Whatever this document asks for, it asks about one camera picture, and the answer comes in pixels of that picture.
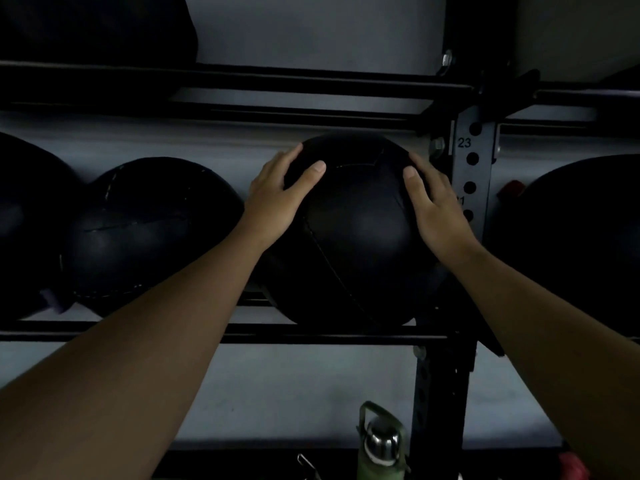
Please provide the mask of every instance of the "green water bottle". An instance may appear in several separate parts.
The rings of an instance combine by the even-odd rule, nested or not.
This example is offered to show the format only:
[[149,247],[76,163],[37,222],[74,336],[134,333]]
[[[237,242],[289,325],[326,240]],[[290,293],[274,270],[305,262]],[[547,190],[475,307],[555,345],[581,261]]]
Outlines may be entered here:
[[[365,414],[376,414],[365,428]],[[360,407],[357,480],[402,480],[406,464],[406,431],[389,411],[367,401]]]

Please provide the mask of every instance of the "forearm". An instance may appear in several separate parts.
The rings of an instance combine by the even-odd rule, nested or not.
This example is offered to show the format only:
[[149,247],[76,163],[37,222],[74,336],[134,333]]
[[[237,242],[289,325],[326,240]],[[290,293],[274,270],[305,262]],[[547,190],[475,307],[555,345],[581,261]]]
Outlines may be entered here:
[[597,478],[640,474],[640,347],[486,252],[454,270],[549,418]]
[[3,478],[149,478],[260,251],[234,231],[0,391]]

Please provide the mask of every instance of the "metal rack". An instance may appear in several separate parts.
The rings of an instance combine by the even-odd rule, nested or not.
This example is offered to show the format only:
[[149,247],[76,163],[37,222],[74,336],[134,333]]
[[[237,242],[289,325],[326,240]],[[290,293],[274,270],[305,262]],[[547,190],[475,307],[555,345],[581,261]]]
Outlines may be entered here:
[[[204,64],[175,69],[0,61],[0,76],[4,81],[0,89],[0,109],[410,130],[428,134],[434,163],[452,176],[452,185],[460,196],[465,215],[476,235],[482,238],[500,131],[530,134],[610,134],[613,131],[606,123],[505,121],[505,117],[532,104],[625,109],[640,102],[640,91],[633,88],[541,82],[540,74],[535,71],[512,78],[509,58],[513,51],[514,20],[514,0],[447,0],[443,64],[439,74],[432,77]],[[108,86],[116,90],[143,84],[411,98],[433,103],[425,102],[425,111],[420,114],[396,114],[135,98],[88,102],[69,96],[78,85]],[[39,87],[37,92],[30,90],[34,87]],[[244,293],[238,305],[269,306],[260,293]],[[416,478],[453,480],[459,472],[468,377],[474,367],[476,336],[459,325],[444,327],[441,324],[451,322],[449,318],[460,313],[473,313],[473,310],[461,311],[443,305],[432,310],[433,319],[429,322],[357,333],[311,330],[299,325],[230,324],[222,342],[414,346],[417,369],[410,465]],[[0,325],[0,340],[67,341],[92,325],[92,322],[67,321],[4,323]]]

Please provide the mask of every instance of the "hand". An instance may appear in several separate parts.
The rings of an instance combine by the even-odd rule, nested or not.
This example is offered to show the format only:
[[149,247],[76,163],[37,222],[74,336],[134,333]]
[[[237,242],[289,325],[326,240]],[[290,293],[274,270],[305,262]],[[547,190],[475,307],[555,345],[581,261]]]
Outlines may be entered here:
[[283,190],[284,175],[300,151],[302,143],[286,153],[278,152],[251,182],[249,198],[244,203],[244,214],[236,229],[256,238],[260,251],[266,250],[287,230],[302,199],[326,170],[324,161],[316,161],[295,184]]
[[409,156],[431,191],[429,198],[416,168],[404,169],[404,184],[415,209],[420,236],[440,262],[455,273],[469,258],[485,252],[484,248],[471,231],[448,177],[419,155]]

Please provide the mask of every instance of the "metal bottle top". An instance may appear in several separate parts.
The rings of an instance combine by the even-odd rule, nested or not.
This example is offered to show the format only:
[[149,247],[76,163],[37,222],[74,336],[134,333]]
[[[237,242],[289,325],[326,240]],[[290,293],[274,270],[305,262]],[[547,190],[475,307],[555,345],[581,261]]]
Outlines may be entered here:
[[364,450],[373,463],[391,467],[400,455],[400,432],[384,417],[378,416],[367,426]]

